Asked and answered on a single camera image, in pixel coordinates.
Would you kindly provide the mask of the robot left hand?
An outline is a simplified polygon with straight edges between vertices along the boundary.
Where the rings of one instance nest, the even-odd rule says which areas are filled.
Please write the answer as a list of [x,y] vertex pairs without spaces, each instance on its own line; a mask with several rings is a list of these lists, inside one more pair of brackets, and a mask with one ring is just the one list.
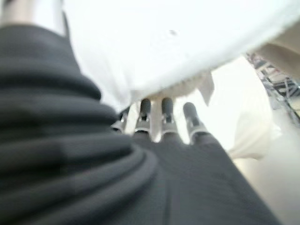
[[279,224],[210,133],[120,134],[100,99],[66,37],[0,30],[1,224]]

